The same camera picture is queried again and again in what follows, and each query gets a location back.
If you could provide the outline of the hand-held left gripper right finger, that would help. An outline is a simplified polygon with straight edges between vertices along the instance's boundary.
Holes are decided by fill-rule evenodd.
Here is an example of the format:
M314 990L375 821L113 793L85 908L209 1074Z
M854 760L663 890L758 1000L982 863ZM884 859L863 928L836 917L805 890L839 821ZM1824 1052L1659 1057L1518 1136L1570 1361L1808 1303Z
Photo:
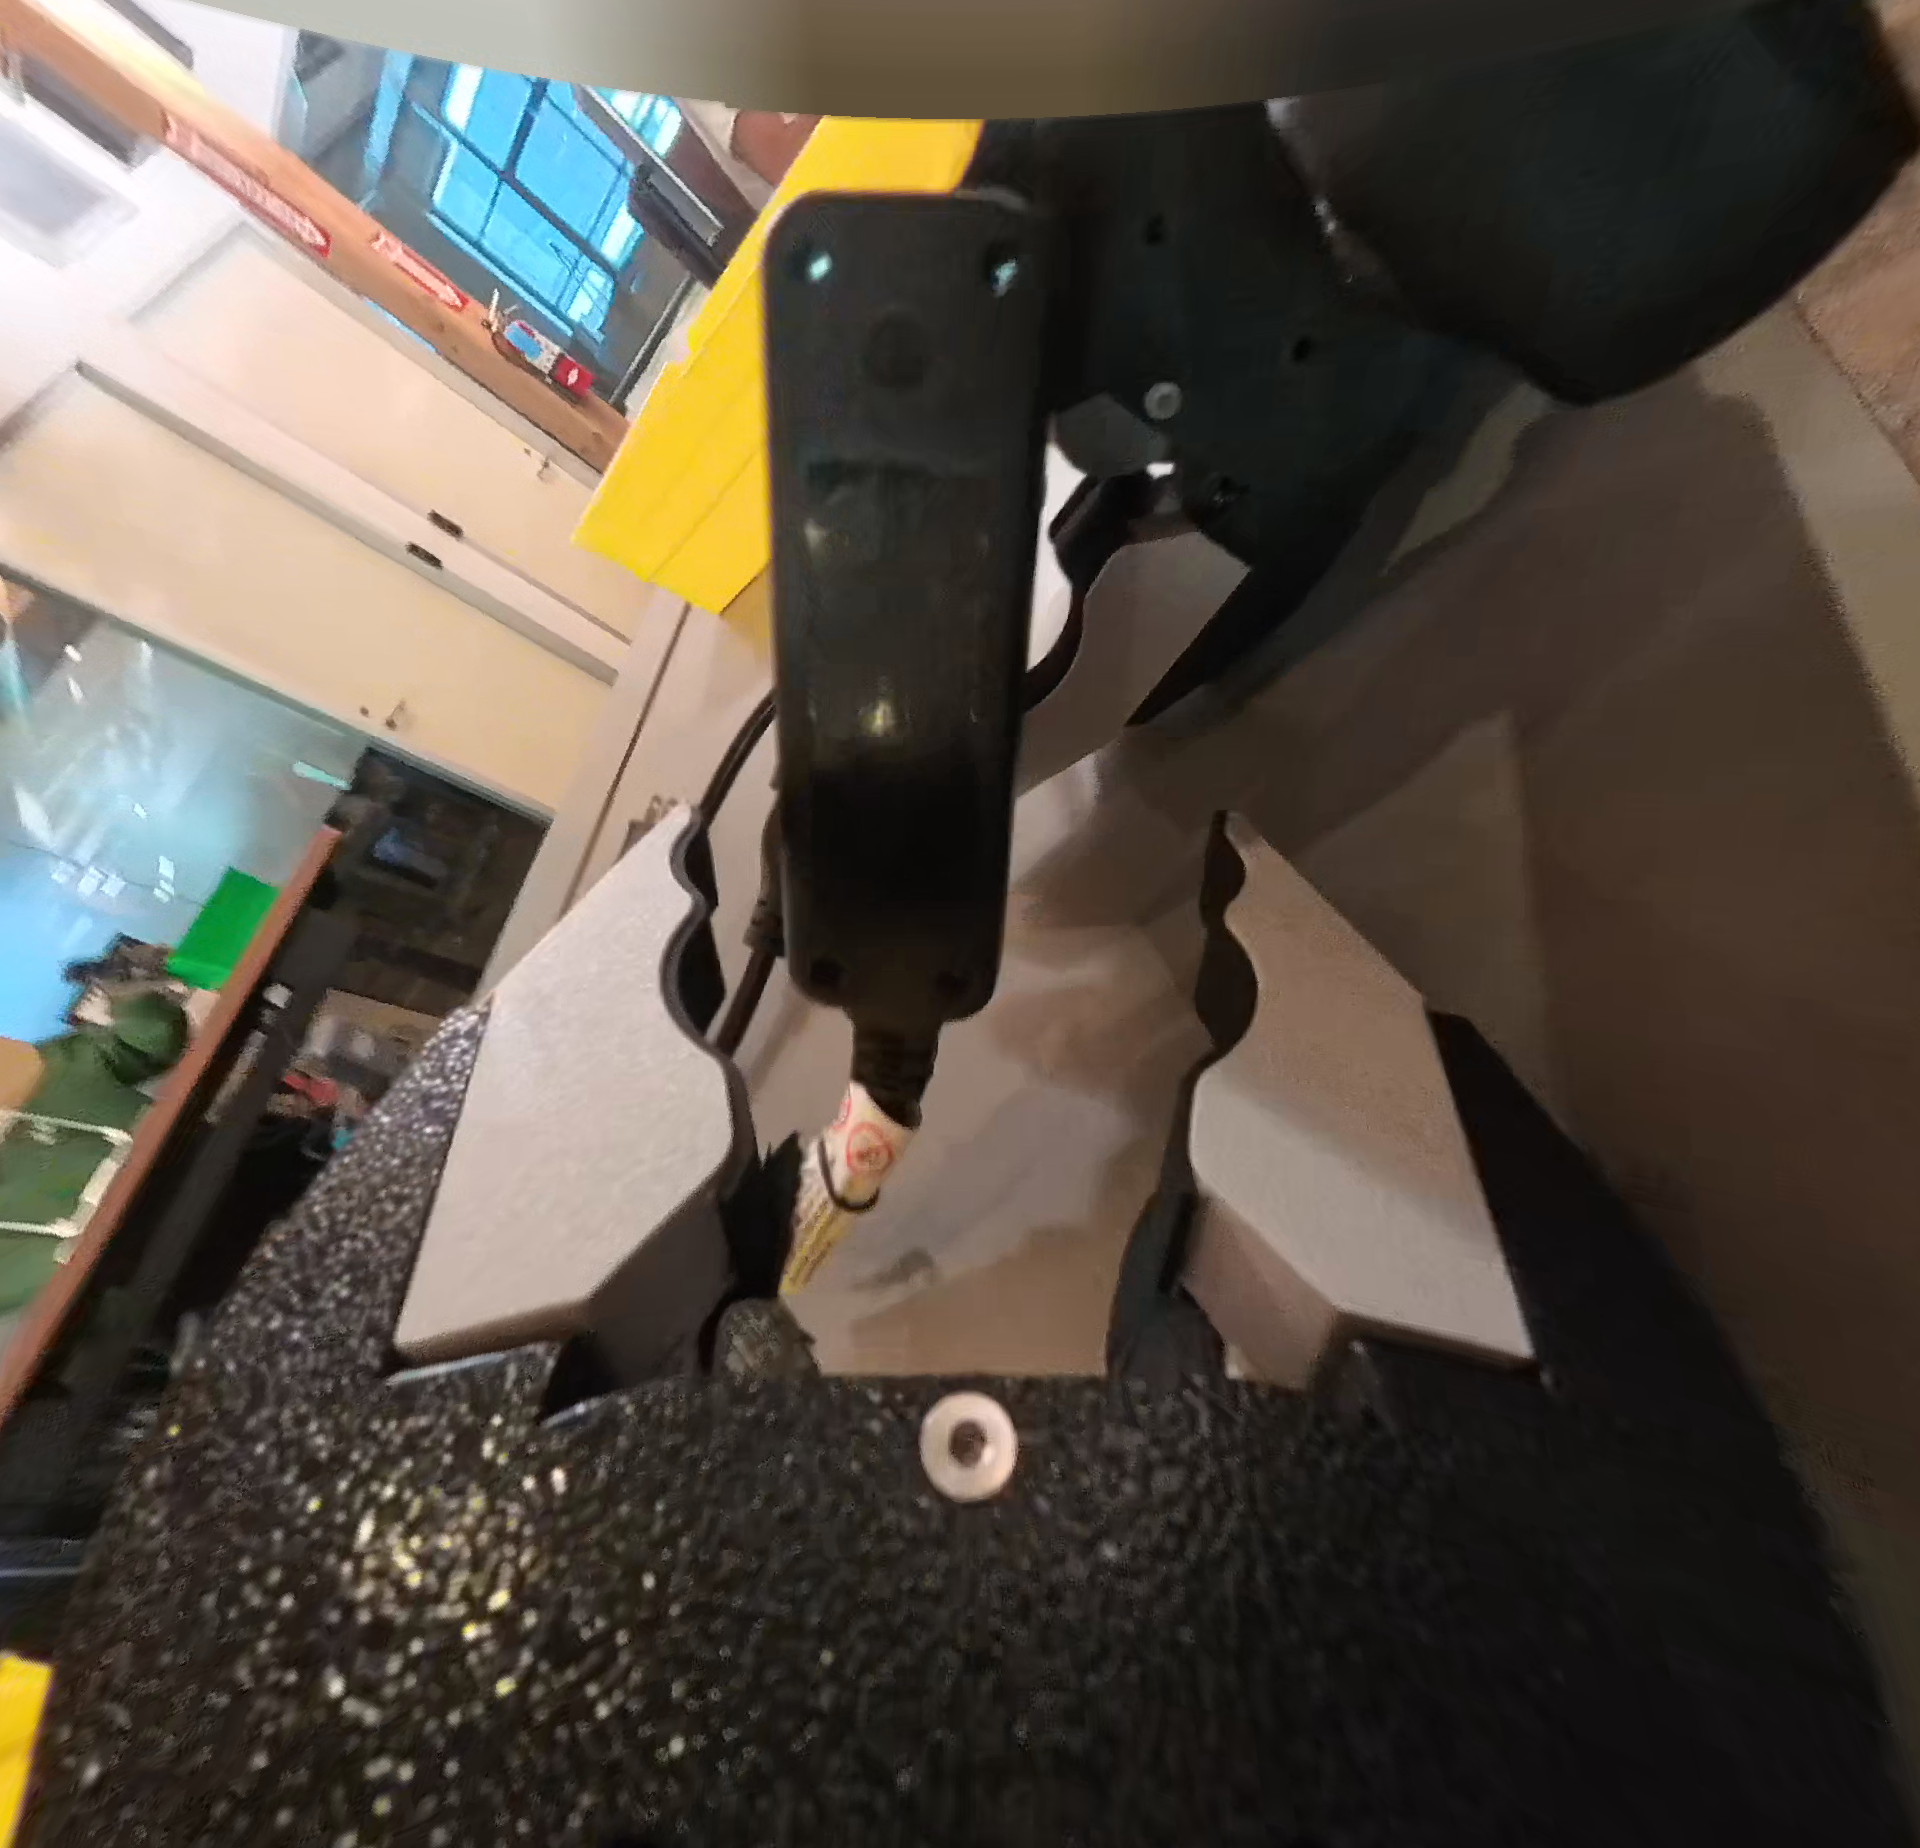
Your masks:
M1109 1374L1236 1358L1308 1387L1349 1341L1532 1367L1423 997L1238 813L1213 821L1198 908L1209 1043L1120 1259Z

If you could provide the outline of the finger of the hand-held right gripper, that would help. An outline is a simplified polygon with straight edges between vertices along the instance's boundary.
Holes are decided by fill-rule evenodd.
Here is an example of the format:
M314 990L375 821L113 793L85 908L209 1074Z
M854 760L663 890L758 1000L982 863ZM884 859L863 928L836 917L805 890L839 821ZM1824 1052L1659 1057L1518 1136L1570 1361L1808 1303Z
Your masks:
M1170 668L1129 716L1146 727L1198 690L1219 681L1286 623L1357 538L1358 516L1150 516L1129 530L1132 543L1195 534L1241 570L1231 595L1184 644Z
M1074 486L1045 528L1045 539L1067 584L1067 610L1042 659L1024 672L1021 700L1027 712L1036 712L1054 694L1078 659L1087 634L1088 595L1109 561L1139 538L1145 523L1177 513L1175 471L1084 476Z

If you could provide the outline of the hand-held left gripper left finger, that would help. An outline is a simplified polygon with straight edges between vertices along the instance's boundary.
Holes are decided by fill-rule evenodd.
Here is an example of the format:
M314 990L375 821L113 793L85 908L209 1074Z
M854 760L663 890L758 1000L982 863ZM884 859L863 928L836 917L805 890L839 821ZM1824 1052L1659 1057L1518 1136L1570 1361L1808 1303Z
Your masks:
M707 1041L707 828L669 808L497 984L395 1346L411 1372L583 1341L609 1376L692 1364L733 1286L725 1197L756 1142Z

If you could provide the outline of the wooden-edged table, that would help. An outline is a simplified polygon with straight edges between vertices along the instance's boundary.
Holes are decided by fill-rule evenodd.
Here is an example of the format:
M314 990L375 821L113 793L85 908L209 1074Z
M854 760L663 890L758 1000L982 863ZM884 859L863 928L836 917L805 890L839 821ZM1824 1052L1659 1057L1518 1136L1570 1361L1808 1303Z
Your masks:
M343 843L334 824L311 837L104 1207L4 1348L4 1538L85 1534L127 1414L156 1405L172 1379L186 1280L356 937L341 908Z

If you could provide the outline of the yellow plastic bin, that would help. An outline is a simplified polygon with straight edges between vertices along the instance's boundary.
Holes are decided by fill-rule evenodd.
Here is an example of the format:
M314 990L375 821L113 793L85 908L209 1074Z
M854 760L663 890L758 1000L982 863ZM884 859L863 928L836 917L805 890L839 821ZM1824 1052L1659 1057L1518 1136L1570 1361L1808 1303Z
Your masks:
M820 193L948 195L982 117L827 115L773 185L592 490L574 544L723 614L771 552L766 417L766 261L780 213Z

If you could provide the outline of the bright green board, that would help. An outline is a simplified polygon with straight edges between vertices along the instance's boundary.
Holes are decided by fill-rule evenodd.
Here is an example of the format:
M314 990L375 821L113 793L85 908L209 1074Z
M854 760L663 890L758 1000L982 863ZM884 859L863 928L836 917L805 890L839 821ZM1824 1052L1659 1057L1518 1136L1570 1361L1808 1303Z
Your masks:
M167 975L198 992L223 990L279 896L277 883L230 866L169 950Z

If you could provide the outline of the glass partition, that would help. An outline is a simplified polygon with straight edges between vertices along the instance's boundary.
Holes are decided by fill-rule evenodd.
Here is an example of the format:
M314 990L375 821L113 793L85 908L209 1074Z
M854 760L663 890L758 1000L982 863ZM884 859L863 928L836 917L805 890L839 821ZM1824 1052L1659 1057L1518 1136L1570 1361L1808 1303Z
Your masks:
M34 1041L75 967L169 954L231 873L283 887L370 744L48 588L2 607L2 1031Z

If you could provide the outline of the small red blue device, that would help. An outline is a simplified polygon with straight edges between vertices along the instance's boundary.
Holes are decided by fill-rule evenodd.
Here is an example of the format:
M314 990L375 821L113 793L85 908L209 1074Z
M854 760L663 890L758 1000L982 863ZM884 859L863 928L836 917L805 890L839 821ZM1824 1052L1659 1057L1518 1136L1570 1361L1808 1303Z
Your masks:
M490 337L504 356L535 373L551 387L574 399L592 397L594 373L526 317L495 312Z

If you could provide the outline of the large paned window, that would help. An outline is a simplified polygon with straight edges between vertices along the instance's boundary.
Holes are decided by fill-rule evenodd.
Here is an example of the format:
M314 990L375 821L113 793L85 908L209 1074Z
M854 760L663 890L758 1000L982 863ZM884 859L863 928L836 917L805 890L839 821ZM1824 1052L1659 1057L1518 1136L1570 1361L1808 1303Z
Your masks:
M689 206L632 202L641 160L574 85L388 52L362 207L471 297L523 305L611 373L673 310Z

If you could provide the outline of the wooden beam with red signs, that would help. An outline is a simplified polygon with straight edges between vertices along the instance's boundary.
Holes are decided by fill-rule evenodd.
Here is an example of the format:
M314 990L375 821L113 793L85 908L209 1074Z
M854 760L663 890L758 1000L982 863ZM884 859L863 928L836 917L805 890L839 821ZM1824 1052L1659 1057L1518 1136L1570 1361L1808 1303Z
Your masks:
M4 60L34 61L83 101L218 186L233 204L384 309L459 373L603 476L628 419L542 376L495 335L488 299L424 255L109 12L104 0L2 0Z

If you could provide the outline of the ceiling air vent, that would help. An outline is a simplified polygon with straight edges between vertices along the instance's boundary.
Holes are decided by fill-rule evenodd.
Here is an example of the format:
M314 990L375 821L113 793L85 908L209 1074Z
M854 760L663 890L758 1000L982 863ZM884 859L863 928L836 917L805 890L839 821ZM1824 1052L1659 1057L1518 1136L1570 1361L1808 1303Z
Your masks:
M2 235L45 266L68 267L136 218L136 202L52 138L20 85L2 91Z

